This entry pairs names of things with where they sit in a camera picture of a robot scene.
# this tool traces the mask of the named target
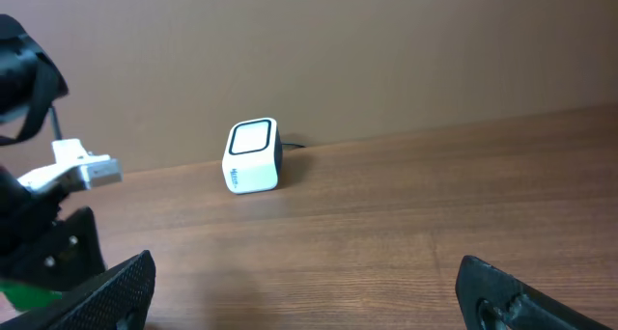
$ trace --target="black strap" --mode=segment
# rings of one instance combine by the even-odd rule
[[[51,102],[56,98],[59,79],[58,73],[51,65],[39,60],[26,120],[23,122],[17,137],[11,138],[0,135],[0,146],[27,141],[41,131]]]

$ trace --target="white cube-shaped box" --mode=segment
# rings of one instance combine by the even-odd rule
[[[279,182],[283,148],[277,121],[241,122],[230,131],[223,154],[223,177],[236,194],[271,190]]]

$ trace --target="green part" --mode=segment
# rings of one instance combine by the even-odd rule
[[[45,290],[7,281],[0,282],[0,291],[4,292],[13,307],[20,312],[45,307],[53,300],[62,298],[62,293],[59,291]]]

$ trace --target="wood grain surface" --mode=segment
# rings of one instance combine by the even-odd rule
[[[464,329],[475,255],[618,327],[618,107],[286,151],[237,196],[220,162],[76,194],[109,265],[149,249],[148,329]]]

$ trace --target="beige wall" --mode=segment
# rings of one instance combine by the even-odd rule
[[[127,171],[618,100],[618,0],[0,0],[69,82],[65,134]],[[14,126],[2,128],[14,131]],[[51,161],[47,129],[2,149]]]

